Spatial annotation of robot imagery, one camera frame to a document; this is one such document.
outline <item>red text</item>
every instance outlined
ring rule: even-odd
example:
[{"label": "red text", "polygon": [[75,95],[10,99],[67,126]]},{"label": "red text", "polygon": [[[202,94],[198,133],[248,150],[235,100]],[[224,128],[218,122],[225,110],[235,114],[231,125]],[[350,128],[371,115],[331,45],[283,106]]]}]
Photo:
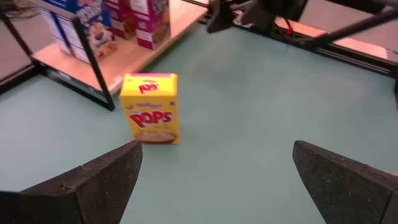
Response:
[{"label": "red text", "polygon": [[139,86],[139,91],[145,94],[146,91],[156,91],[158,86],[158,84],[143,84]]},{"label": "red text", "polygon": [[168,123],[172,120],[172,112],[153,111],[143,112],[141,114],[132,114],[130,118],[140,127],[145,127],[145,124],[156,124],[159,122]]}]

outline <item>shelf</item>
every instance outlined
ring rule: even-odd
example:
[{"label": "shelf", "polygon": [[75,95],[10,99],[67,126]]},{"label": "shelf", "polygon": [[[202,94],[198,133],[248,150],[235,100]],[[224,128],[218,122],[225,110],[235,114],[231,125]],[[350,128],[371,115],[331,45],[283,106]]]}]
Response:
[{"label": "shelf", "polygon": [[[190,26],[202,18],[207,9],[181,0],[170,0],[171,36],[156,50],[137,45],[136,39],[124,40],[116,38],[118,50],[98,62],[108,90],[116,93],[122,84],[124,74],[139,72],[151,63],[164,50],[170,47]],[[33,58],[47,66],[62,72],[61,76],[69,80],[77,80],[101,91],[94,71],[90,64],[67,55],[59,50],[56,44],[46,46],[33,54]]]}]

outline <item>yellow cereal box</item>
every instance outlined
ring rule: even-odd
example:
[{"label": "yellow cereal box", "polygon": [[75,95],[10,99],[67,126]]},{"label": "yellow cereal box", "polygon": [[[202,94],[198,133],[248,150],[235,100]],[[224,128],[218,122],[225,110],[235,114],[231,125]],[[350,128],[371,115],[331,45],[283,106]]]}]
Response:
[{"label": "yellow cereal box", "polygon": [[134,138],[144,144],[177,144],[178,76],[136,73],[124,78],[120,101]]}]

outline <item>light green table surface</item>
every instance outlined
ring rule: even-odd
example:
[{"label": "light green table surface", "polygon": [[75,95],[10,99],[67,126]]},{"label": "light green table surface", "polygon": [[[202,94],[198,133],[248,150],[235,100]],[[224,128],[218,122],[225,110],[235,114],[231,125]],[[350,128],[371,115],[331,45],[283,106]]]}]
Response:
[{"label": "light green table surface", "polygon": [[[398,170],[393,80],[248,32],[204,27],[148,71],[179,74],[181,144],[144,146],[122,223],[324,223],[292,160],[303,139]],[[0,189],[22,190],[131,139],[45,77],[0,96]]]}]

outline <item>cereal box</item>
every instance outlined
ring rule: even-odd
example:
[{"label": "cereal box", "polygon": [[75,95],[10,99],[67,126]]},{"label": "cereal box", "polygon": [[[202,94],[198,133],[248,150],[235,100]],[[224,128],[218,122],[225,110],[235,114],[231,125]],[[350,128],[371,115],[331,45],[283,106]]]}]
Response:
[{"label": "cereal box", "polygon": [[106,8],[111,16],[113,33],[123,39],[134,36],[134,14],[129,0],[105,0]]},{"label": "cereal box", "polygon": [[120,101],[134,138],[144,144],[178,144],[178,76],[127,74]]},{"label": "cereal box", "polygon": [[131,0],[130,6],[140,46],[154,50],[170,37],[169,0]]},{"label": "cereal box", "polygon": [[42,15],[44,22],[46,22],[47,25],[49,26],[50,33],[54,37],[54,41],[58,45],[59,49],[69,55],[73,55],[69,41],[56,15],[53,12],[50,12],[49,10],[46,10],[41,7],[39,7],[39,11]]},{"label": "cereal box", "polygon": [[[109,13],[103,0],[44,0],[54,6],[76,14],[83,25],[88,43],[97,59],[114,52],[116,42],[112,33]],[[75,56],[88,62],[87,55],[69,18],[57,15]]]}]

